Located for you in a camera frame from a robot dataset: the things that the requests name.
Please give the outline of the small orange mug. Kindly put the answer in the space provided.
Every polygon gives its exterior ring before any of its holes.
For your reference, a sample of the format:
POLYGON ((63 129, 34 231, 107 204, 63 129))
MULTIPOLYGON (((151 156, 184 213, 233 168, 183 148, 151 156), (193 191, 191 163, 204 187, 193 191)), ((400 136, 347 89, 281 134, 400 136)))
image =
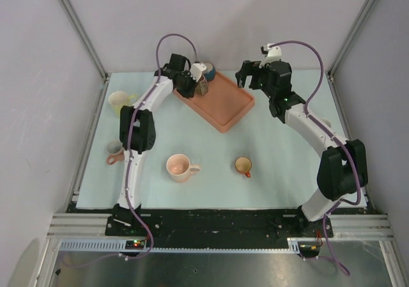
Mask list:
POLYGON ((251 177, 252 162, 248 157, 239 157, 235 161, 235 169, 247 178, 251 177))

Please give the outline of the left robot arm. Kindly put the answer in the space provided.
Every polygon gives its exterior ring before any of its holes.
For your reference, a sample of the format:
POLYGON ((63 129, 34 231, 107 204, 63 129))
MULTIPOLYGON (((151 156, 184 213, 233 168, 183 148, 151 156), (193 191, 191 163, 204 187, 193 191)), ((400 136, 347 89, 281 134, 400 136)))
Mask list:
POLYGON ((153 112, 174 90, 187 98, 193 97, 202 71, 185 56, 172 54, 169 62, 155 72, 154 81, 143 96, 131 106, 121 108, 119 138, 124 148, 125 170, 112 219, 128 235, 137 234, 142 226, 141 218, 134 214, 141 205, 139 189, 144 161, 156 140, 153 112))

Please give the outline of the yellow faceted mug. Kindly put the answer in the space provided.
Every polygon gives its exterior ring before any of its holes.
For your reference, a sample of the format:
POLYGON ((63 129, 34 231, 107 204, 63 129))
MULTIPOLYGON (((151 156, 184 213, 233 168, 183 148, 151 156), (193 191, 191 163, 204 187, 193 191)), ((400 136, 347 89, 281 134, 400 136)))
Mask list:
POLYGON ((126 105, 133 105, 137 100, 137 95, 128 95, 124 91, 115 91, 108 98, 108 103, 116 116, 120 116, 121 108, 126 105))

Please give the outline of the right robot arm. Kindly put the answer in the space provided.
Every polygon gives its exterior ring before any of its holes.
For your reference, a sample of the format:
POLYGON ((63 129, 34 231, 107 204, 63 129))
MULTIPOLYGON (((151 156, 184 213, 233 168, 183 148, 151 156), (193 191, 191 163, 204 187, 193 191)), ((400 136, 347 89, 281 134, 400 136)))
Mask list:
POLYGON ((250 77, 250 89, 260 89, 267 96, 270 114, 298 132, 320 157, 318 188, 299 207, 295 221, 296 231, 308 237, 318 229, 318 220, 340 203, 360 203, 362 188, 368 183, 366 148, 358 139, 351 141, 336 134, 309 112, 307 102, 292 90, 291 76, 290 64, 283 61, 264 65, 245 60, 235 74, 239 88, 250 77), (347 200, 349 194, 356 194, 356 201, 347 200))

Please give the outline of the large peach mug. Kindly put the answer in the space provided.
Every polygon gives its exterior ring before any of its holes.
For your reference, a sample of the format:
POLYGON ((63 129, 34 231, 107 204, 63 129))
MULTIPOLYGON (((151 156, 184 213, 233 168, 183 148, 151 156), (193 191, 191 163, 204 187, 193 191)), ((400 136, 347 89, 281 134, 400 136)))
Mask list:
POLYGON ((186 155, 175 154, 168 158, 166 169, 174 182, 182 183, 186 182, 192 175, 200 172, 201 166, 191 164, 186 155))

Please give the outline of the pink mug with handle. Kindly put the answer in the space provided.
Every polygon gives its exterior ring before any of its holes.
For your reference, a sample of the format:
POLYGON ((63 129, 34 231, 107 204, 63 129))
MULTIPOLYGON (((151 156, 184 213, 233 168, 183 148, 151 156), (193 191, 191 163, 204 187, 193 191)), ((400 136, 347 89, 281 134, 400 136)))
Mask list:
POLYGON ((122 162, 124 161, 124 147, 122 145, 122 142, 120 140, 112 140, 110 141, 106 147, 105 150, 108 154, 106 163, 108 165, 113 165, 117 162, 122 162))

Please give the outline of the dark blue mug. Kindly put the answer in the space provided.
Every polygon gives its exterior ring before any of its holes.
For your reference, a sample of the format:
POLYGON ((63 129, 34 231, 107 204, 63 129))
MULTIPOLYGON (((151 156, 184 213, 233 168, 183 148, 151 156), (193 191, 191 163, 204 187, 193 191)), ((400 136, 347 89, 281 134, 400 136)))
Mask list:
POLYGON ((206 71, 204 72, 204 77, 208 82, 211 82, 215 78, 216 70, 211 63, 205 63, 206 71))

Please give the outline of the brown striped mug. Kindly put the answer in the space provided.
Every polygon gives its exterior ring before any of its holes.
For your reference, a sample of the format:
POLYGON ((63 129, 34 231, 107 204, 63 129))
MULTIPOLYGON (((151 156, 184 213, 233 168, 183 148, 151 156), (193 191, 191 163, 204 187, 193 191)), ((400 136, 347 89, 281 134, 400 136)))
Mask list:
POLYGON ((204 96, 208 93, 208 81, 206 80, 205 76, 202 75, 199 79, 195 93, 199 96, 204 96))

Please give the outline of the grey-blue patterned mug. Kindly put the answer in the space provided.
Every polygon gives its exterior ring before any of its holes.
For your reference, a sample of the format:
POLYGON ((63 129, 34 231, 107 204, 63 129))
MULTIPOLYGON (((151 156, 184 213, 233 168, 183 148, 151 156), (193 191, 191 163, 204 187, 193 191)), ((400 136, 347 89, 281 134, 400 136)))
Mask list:
POLYGON ((332 128, 331 123, 330 123, 326 118, 322 118, 321 120, 322 120, 322 122, 324 122, 328 127, 332 128))

